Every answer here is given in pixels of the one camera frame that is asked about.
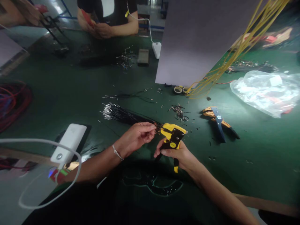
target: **white power bank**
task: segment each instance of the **white power bank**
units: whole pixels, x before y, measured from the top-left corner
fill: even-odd
[[[70,124],[59,143],[76,151],[86,129],[87,127],[83,125]],[[71,161],[73,155],[73,152],[57,147],[50,160],[54,163],[66,164]]]

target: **wrist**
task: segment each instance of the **wrist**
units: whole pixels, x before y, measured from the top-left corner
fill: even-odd
[[[115,27],[114,26],[110,26],[110,34],[111,34],[111,37],[115,37],[115,36],[117,36],[116,35],[116,29],[115,29]]]
[[[117,140],[114,144],[116,151],[118,152],[118,154],[123,158],[127,158],[130,153],[127,149],[127,146],[125,146],[124,144],[121,143],[120,139]]]

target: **black shirt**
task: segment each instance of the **black shirt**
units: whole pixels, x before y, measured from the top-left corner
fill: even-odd
[[[106,17],[103,17],[101,0],[77,0],[77,5],[78,8],[83,9],[86,13],[95,12],[98,22],[107,23],[110,26],[118,26],[128,23],[128,19],[125,17],[127,2],[130,13],[138,10],[136,0],[114,0],[114,11]]]
[[[23,225],[235,224],[193,183],[148,162],[119,165],[97,189],[77,183],[50,205],[34,210]],[[42,204],[70,183],[54,190]]]

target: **work surface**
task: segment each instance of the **work surface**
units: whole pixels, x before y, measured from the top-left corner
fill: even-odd
[[[300,106],[296,106],[281,119],[272,118],[245,104],[230,89],[229,84],[215,85],[206,98],[188,99],[174,95],[172,88],[155,84],[158,60],[151,50],[151,42],[145,37],[125,37],[109,40],[110,48],[121,49],[129,46],[136,54],[139,48],[150,49],[148,67],[133,64],[124,71],[116,65],[95,68],[79,66],[81,45],[89,42],[88,36],[80,31],[65,31],[71,39],[71,52],[66,58],[58,59],[50,53],[48,37],[39,41],[31,55],[21,63],[6,79],[22,80],[31,87],[33,101],[26,112],[17,119],[0,138],[43,138],[55,140],[69,124],[91,125],[91,131],[82,151],[83,159],[102,151],[122,135],[128,125],[104,120],[100,111],[103,103],[112,102],[151,117],[161,123],[184,123],[176,120],[175,113],[168,111],[171,104],[185,107],[191,119],[184,128],[188,135],[183,139],[189,150],[209,169],[209,171],[230,191],[242,195],[274,200],[289,205],[297,205],[300,193],[299,124]],[[253,51],[246,60],[264,62],[279,67],[280,71],[296,73],[299,66],[294,53],[279,50]],[[244,73],[224,74],[220,82],[228,82],[244,76]],[[145,97],[157,103],[147,103],[139,98],[105,99],[105,95],[121,92],[134,93],[150,88]],[[225,133],[227,143],[219,144],[211,123],[202,118],[200,112],[208,106],[217,106],[224,120],[239,134],[240,140],[233,140]],[[153,154],[162,136],[146,144],[129,160],[153,160]],[[51,156],[54,148],[42,144],[11,144],[7,147],[22,151]],[[173,170],[171,159],[163,157]]]

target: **coiled red wire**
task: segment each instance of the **coiled red wire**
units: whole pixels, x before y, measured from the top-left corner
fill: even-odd
[[[24,82],[0,83],[0,133],[20,116],[31,100],[31,90]]]

